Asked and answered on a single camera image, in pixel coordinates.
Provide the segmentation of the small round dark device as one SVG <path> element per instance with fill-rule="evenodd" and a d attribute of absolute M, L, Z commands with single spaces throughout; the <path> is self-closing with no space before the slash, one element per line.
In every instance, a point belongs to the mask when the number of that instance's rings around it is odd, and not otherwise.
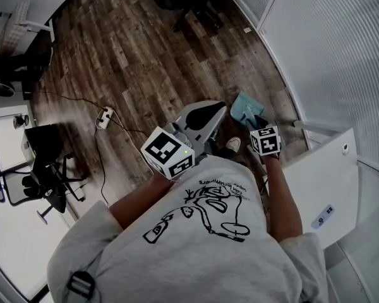
<path fill-rule="evenodd" d="M 30 123 L 29 116 L 26 114 L 18 114 L 13 117 L 13 127 L 19 129 L 22 127 L 27 127 Z"/>

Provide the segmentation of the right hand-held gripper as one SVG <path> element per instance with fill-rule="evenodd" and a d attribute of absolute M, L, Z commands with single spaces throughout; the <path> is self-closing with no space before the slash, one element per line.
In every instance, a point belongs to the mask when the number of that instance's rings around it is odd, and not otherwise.
<path fill-rule="evenodd" d="M 256 126 L 250 131 L 251 146 L 261 157 L 279 158 L 281 140 L 277 126 L 270 124 L 264 118 L 255 116 Z"/>

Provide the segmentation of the small remote on table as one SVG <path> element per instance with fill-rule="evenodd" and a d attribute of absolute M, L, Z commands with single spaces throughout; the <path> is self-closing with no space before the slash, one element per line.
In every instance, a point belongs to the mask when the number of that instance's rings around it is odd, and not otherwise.
<path fill-rule="evenodd" d="M 311 223 L 311 227 L 314 230 L 318 230 L 334 213 L 334 207 L 332 205 L 326 206 L 326 208 L 314 219 Z"/>

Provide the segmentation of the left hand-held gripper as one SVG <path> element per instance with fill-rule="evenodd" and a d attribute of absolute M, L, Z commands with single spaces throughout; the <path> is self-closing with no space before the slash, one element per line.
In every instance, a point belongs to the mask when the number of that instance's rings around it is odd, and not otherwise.
<path fill-rule="evenodd" d="M 196 165 L 196 158 L 212 139 L 226 115 L 221 101 L 185 106 L 164 127 L 157 126 L 141 148 L 147 163 L 167 179 L 175 179 Z"/>

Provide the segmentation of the person's left forearm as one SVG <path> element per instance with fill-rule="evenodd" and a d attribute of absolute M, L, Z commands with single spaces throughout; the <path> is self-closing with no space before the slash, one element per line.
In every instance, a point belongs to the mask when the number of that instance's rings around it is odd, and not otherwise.
<path fill-rule="evenodd" d="M 111 205 L 109 211 L 125 230 L 162 199 L 173 184 L 173 181 L 156 172 L 148 181 Z"/>

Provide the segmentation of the white standing desk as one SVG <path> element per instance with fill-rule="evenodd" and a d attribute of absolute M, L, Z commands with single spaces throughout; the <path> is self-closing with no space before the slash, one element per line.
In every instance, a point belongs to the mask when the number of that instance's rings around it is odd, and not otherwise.
<path fill-rule="evenodd" d="M 50 34 L 51 42 L 55 41 L 52 19 L 49 19 L 48 25 L 28 20 L 29 7 L 30 1 L 19 2 L 6 21 L 0 34 L 0 54 L 10 55 L 14 53 L 27 32 L 47 31 Z"/>

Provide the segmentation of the white table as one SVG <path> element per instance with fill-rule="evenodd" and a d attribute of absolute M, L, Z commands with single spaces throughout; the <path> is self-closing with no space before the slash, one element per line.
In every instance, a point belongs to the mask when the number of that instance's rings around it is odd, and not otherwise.
<path fill-rule="evenodd" d="M 359 172 L 353 128 L 335 128 L 311 122 L 294 121 L 304 131 L 322 134 L 319 145 L 284 165 L 283 172 L 298 207 L 305 232 L 314 232 L 327 248 L 356 226 L 359 198 Z M 349 153 L 342 146 L 349 144 Z M 332 205 L 334 213 L 318 229 L 311 223 Z"/>

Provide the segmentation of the black mesh office chair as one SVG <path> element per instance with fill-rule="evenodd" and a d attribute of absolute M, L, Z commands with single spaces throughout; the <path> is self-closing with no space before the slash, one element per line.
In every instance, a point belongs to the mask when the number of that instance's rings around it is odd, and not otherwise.
<path fill-rule="evenodd" d="M 85 197 L 78 198 L 76 191 L 71 188 L 72 182 L 82 182 L 86 180 L 87 175 L 83 174 L 79 178 L 67 176 L 67 163 L 73 155 L 68 153 L 63 157 L 62 162 L 55 161 L 49 165 L 40 166 L 36 163 L 32 169 L 27 172 L 9 170 L 0 177 L 0 203 L 9 202 L 11 206 L 16 207 L 31 201 L 45 200 L 49 207 L 43 212 L 37 214 L 44 224 L 47 224 L 45 216 L 51 211 L 56 210 L 60 214 L 65 213 L 67 196 L 72 195 L 77 201 L 83 202 Z M 9 179 L 6 177 L 20 175 L 21 194 L 12 198 L 10 191 Z"/>

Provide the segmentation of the black computer tower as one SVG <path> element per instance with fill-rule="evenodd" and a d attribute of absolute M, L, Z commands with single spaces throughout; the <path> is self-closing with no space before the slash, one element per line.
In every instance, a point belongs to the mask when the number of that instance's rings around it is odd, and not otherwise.
<path fill-rule="evenodd" d="M 46 167 L 56 162 L 63 150 L 63 141 L 56 124 L 25 129 L 21 151 L 28 166 Z"/>

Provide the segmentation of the person's grey printed t-shirt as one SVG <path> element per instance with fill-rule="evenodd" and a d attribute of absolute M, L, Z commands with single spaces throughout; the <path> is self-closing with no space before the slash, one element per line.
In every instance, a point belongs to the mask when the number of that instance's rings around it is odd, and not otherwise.
<path fill-rule="evenodd" d="M 67 288 L 95 280 L 91 299 Z M 123 230 L 102 201 L 68 231 L 47 267 L 55 303 L 328 303 L 318 236 L 278 243 L 247 167 L 207 156 Z"/>

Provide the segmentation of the teal dustpan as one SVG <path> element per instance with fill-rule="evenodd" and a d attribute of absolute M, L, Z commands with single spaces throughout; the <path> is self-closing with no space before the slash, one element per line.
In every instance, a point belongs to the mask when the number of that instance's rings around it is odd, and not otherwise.
<path fill-rule="evenodd" d="M 256 117 L 261 117 L 264 110 L 261 103 L 241 92 L 233 102 L 230 115 L 235 121 L 252 131 L 259 128 Z"/>

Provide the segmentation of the person's right forearm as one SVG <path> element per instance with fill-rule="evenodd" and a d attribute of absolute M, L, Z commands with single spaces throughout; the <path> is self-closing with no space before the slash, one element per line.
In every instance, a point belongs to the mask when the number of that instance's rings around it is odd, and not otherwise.
<path fill-rule="evenodd" d="M 268 179 L 270 234 L 278 242 L 303 234 L 299 210 L 294 202 L 279 160 L 264 156 Z"/>

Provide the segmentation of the white power strip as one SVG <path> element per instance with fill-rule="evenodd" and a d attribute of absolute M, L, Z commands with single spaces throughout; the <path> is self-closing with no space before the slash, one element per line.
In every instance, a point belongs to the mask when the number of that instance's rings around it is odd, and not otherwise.
<path fill-rule="evenodd" d="M 95 120 L 97 129 L 107 129 L 114 111 L 110 107 L 104 107 Z"/>

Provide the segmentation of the person's white shoe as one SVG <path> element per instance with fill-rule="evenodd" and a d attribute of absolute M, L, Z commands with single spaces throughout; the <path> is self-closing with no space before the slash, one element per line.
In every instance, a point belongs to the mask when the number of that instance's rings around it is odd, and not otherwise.
<path fill-rule="evenodd" d="M 235 136 L 232 137 L 227 143 L 226 148 L 237 153 L 241 147 L 241 138 Z"/>

